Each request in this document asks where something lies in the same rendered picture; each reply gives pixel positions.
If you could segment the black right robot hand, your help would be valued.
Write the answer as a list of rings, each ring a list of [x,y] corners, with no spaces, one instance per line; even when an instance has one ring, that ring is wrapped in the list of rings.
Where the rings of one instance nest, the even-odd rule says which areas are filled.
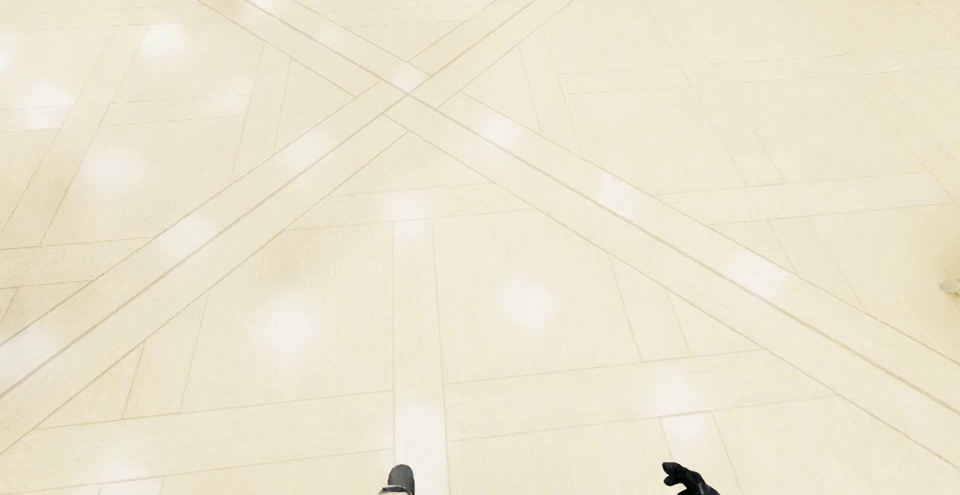
[[[677,462],[664,462],[661,468],[665,474],[663,483],[667,487],[683,487],[676,495],[720,495],[700,473],[684,465]]]

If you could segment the grey robot foot tip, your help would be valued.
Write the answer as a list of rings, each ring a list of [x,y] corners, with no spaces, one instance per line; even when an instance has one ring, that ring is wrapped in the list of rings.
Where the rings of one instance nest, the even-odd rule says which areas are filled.
[[[407,464],[391,467],[386,484],[377,495],[416,495],[416,481],[413,469]]]

